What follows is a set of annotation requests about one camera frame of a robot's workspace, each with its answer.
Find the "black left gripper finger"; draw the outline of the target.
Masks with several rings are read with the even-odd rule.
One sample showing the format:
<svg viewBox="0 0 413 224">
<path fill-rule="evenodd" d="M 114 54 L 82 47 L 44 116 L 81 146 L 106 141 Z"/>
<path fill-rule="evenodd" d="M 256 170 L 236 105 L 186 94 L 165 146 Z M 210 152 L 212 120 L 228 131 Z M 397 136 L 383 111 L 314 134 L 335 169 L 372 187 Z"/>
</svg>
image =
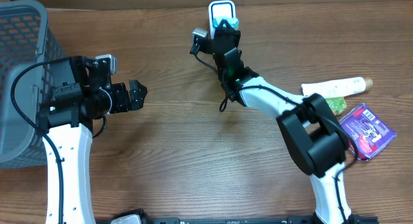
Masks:
<svg viewBox="0 0 413 224">
<path fill-rule="evenodd" d="M 141 84 L 138 80 L 130 80 L 129 87 L 131 97 L 145 97 L 147 95 L 147 87 Z"/>
<path fill-rule="evenodd" d="M 130 95 L 130 110 L 139 110 L 143 108 L 145 97 L 139 94 Z"/>
</svg>

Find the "mint green wipes pack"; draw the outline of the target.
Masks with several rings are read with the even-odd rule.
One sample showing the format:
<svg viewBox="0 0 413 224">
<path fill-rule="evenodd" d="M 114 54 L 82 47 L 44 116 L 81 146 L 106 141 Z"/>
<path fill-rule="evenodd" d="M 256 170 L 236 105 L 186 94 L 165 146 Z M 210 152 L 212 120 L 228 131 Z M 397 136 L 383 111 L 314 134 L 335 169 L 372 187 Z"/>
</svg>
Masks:
<svg viewBox="0 0 413 224">
<path fill-rule="evenodd" d="M 236 17 L 214 17 L 212 20 L 212 27 L 217 29 L 220 26 L 223 28 L 232 27 L 234 30 L 238 30 L 239 19 Z"/>
</svg>

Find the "white tube gold cap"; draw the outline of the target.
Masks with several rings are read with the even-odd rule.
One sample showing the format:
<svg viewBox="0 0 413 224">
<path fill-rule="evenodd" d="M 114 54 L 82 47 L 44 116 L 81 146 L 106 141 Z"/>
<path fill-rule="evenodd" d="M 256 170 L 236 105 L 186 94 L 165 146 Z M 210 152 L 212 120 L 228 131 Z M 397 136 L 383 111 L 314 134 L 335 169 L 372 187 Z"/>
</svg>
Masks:
<svg viewBox="0 0 413 224">
<path fill-rule="evenodd" d="M 369 77 L 351 77 L 301 85 L 304 96 L 317 93 L 324 98 L 352 96 L 366 92 L 372 87 L 373 80 Z"/>
</svg>

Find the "green yellow snack packet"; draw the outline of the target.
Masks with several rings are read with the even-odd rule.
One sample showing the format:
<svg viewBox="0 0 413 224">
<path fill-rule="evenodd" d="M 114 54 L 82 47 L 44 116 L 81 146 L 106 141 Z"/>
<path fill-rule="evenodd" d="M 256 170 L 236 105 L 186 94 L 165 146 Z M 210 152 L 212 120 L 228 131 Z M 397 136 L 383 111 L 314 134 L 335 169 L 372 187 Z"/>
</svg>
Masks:
<svg viewBox="0 0 413 224">
<path fill-rule="evenodd" d="M 344 97 L 326 98 L 325 100 L 335 116 L 341 115 L 347 108 Z"/>
</svg>

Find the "purple Carefree pad pack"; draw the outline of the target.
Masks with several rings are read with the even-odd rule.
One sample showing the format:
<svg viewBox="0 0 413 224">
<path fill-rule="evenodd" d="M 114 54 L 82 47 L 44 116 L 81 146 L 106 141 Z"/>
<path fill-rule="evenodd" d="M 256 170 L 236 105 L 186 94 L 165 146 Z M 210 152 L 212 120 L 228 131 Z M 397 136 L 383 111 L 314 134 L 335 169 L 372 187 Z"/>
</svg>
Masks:
<svg viewBox="0 0 413 224">
<path fill-rule="evenodd" d="M 339 123 L 357 145 L 360 161 L 371 160 L 397 137 L 364 103 L 353 108 Z"/>
</svg>

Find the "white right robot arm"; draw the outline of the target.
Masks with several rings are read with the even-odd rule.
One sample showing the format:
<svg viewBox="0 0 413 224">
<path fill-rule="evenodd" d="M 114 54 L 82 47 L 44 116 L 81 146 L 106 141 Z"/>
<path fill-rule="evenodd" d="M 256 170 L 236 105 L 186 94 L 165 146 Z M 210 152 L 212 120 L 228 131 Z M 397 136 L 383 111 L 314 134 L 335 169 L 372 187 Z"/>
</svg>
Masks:
<svg viewBox="0 0 413 224">
<path fill-rule="evenodd" d="M 245 66 L 238 49 L 241 32 L 228 19 L 214 24 L 214 36 L 203 51 L 213 56 L 218 78 L 229 101 L 273 117 L 297 167 L 310 176 L 316 198 L 316 220 L 321 223 L 353 223 L 345 197 L 345 152 L 355 145 L 319 94 L 308 97 L 285 92 L 267 83 Z"/>
</svg>

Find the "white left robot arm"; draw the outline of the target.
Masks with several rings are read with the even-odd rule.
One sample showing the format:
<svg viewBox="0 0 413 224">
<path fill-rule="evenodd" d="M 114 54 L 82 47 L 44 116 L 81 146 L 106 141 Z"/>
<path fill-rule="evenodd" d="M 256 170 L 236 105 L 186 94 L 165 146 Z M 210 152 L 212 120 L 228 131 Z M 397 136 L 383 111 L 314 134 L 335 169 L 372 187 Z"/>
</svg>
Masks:
<svg viewBox="0 0 413 224">
<path fill-rule="evenodd" d="M 41 104 L 39 126 L 47 154 L 47 223 L 95 223 L 90 192 L 93 122 L 139 110 L 147 88 L 113 83 L 116 57 L 69 57 L 50 65 L 52 96 Z"/>
</svg>

